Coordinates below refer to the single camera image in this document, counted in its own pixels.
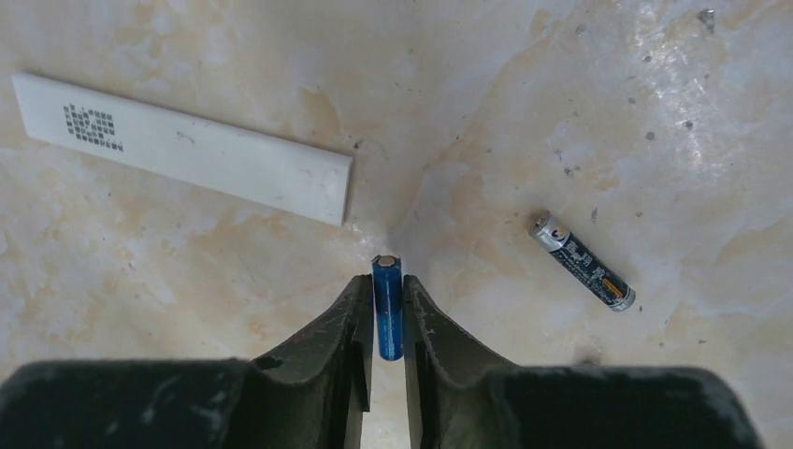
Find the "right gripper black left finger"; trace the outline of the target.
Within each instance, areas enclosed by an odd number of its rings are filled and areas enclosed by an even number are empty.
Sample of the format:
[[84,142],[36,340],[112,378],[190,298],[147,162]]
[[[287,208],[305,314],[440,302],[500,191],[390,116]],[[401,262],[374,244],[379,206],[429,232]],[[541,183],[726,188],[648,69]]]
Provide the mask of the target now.
[[372,280],[254,359],[47,360],[1,385],[5,448],[356,448]]

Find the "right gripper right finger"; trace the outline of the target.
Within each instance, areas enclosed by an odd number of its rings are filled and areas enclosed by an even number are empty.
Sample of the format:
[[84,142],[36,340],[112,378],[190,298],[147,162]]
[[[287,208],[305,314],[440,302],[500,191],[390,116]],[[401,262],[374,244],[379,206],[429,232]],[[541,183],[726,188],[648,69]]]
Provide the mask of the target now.
[[404,294],[414,448],[759,448],[734,391],[694,367],[517,365],[442,312],[418,278]]

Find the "blue AAA battery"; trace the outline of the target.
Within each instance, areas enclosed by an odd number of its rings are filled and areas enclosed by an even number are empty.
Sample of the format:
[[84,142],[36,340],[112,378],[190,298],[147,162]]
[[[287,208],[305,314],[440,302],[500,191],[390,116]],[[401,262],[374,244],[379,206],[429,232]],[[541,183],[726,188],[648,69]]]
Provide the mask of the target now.
[[401,259],[380,254],[371,266],[379,353],[384,360],[396,361],[403,356]]

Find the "white remote battery cover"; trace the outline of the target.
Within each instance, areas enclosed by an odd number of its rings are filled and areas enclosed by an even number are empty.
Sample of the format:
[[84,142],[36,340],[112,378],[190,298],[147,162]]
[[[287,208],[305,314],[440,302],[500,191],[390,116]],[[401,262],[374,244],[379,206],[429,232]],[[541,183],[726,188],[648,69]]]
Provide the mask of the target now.
[[30,138],[329,225],[346,209],[350,156],[20,73]]

